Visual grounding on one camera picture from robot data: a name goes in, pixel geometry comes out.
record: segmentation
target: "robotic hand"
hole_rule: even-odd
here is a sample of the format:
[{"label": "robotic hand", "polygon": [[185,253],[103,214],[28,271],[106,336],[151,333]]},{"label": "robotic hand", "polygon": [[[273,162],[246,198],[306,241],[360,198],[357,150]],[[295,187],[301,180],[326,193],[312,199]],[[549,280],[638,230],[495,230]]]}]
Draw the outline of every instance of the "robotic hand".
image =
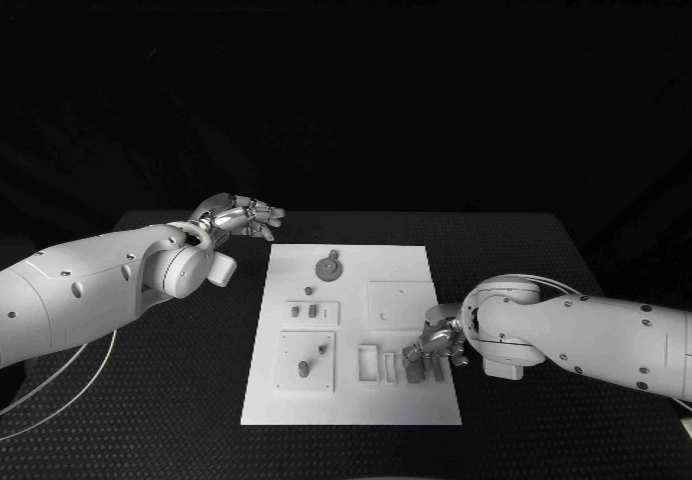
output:
[{"label": "robotic hand", "polygon": [[236,261],[217,252],[230,235],[272,241],[280,208],[223,193],[185,222],[55,245],[0,272],[0,368],[87,344],[138,320],[205,279],[226,287]]},{"label": "robotic hand", "polygon": [[466,365],[468,340],[491,376],[520,380],[524,367],[550,358],[579,375],[692,401],[692,314],[582,295],[563,284],[576,293],[541,302],[541,278],[494,277],[463,303],[429,310],[423,335],[403,350],[409,381],[423,381],[426,361],[436,376],[440,357]]}]

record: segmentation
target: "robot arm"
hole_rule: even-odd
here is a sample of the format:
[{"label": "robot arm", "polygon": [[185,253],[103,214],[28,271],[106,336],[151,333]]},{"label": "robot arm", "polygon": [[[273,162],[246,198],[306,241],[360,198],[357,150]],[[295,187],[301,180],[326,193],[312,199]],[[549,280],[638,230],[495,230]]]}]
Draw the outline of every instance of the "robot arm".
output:
[{"label": "robot arm", "polygon": [[[449,313],[450,306],[440,307]],[[435,327],[438,338],[466,337],[488,375],[520,380],[524,367],[549,357],[574,374],[692,400],[690,312],[586,295],[541,302],[538,285],[520,277],[487,280],[452,308],[459,308],[455,316]],[[407,350],[430,348],[426,345],[445,351],[449,344],[429,337],[422,336],[406,355]],[[404,360],[407,369],[416,369],[416,360],[416,355]]]},{"label": "robot arm", "polygon": [[208,279],[226,287],[230,234],[272,240],[286,212],[247,197],[211,197],[172,222],[47,248],[0,272],[0,368],[83,345],[185,298]]}]

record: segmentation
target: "black tablecloth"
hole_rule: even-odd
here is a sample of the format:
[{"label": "black tablecloth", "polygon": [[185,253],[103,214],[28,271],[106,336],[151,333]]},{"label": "black tablecloth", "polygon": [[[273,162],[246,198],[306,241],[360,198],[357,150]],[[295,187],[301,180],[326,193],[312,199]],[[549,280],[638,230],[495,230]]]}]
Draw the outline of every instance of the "black tablecloth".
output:
[{"label": "black tablecloth", "polygon": [[[133,211],[116,230],[188,218]],[[504,273],[602,291],[554,216],[528,213],[292,212],[277,243],[425,245],[440,303]],[[112,361],[74,406],[0,444],[2,478],[692,477],[692,441],[670,400],[572,374],[550,361],[521,381],[455,370],[462,427],[241,426],[270,243],[233,237],[227,288],[208,282],[119,332]],[[73,398],[110,337],[6,415],[5,435]],[[27,392],[70,352],[44,357]]]}]

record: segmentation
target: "black background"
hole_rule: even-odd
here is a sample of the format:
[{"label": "black background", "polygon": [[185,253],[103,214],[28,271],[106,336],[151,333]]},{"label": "black background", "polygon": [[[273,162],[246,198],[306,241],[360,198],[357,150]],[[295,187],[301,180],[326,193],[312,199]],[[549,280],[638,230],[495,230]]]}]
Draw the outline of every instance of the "black background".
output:
[{"label": "black background", "polygon": [[551,212],[608,294],[692,309],[688,8],[0,5],[2,229],[38,248],[220,192]]}]

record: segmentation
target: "black table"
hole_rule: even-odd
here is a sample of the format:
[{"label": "black table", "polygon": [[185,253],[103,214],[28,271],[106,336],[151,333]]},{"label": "black table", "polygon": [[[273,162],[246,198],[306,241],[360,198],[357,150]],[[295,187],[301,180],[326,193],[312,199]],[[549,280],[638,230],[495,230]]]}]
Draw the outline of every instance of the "black table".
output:
[{"label": "black table", "polygon": [[[188,218],[133,211],[116,230]],[[530,273],[600,295],[560,221],[530,213],[290,212],[277,243],[426,245],[440,303]],[[692,441],[670,400],[572,374],[550,361],[521,381],[455,368],[462,427],[241,426],[270,243],[233,237],[227,288],[208,282],[119,332],[103,375],[74,406],[0,444],[2,478],[692,477]],[[45,392],[6,415],[4,435],[73,398],[103,338]],[[27,392],[73,351],[42,357]]]}]

